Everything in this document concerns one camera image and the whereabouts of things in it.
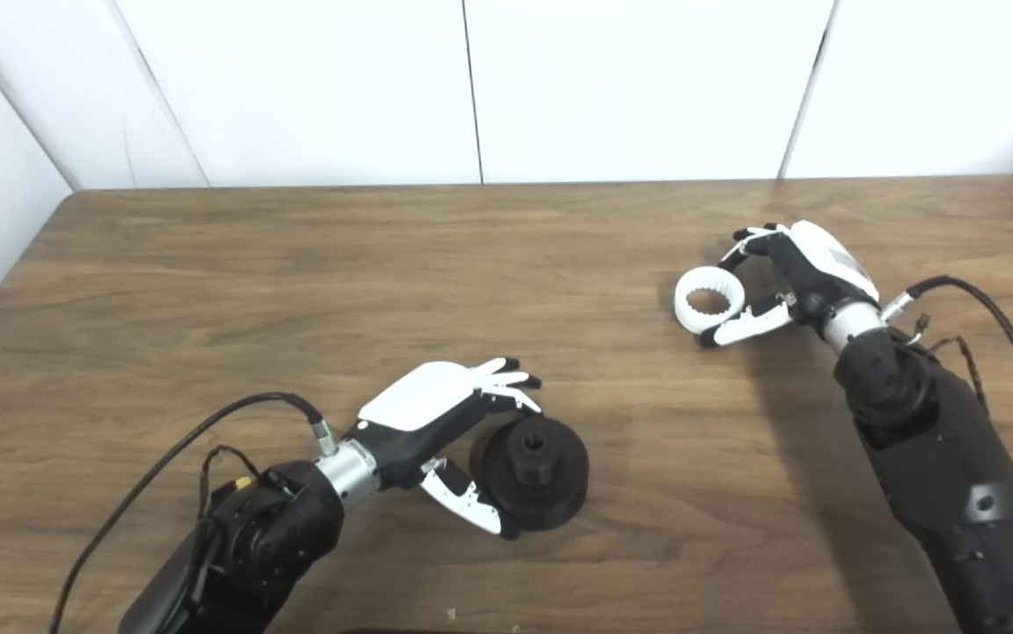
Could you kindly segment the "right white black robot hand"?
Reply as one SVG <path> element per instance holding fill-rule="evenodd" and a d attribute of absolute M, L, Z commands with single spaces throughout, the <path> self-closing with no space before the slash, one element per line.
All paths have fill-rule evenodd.
<path fill-rule="evenodd" d="M 697 336 L 701 348 L 724 348 L 797 324 L 812 328 L 840 354 L 854 338 L 884 328 L 873 281 L 820 225 L 805 220 L 767 224 L 741 229 L 733 238 L 735 245 L 717 269 L 733 278 L 749 258 L 765 257 L 788 289 L 743 305 L 727 320 L 705 329 Z"/>

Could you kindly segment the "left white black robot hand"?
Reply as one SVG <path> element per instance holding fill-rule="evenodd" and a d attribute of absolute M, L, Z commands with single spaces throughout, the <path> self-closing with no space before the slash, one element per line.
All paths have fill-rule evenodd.
<path fill-rule="evenodd" d="M 514 541 L 521 534 L 517 521 L 443 450 L 490 415 L 539 415 L 542 406 L 528 392 L 540 386 L 517 358 L 476 366 L 426 362 L 363 405 L 343 441 L 361 454 L 373 492 L 419 487 L 454 516 Z"/>

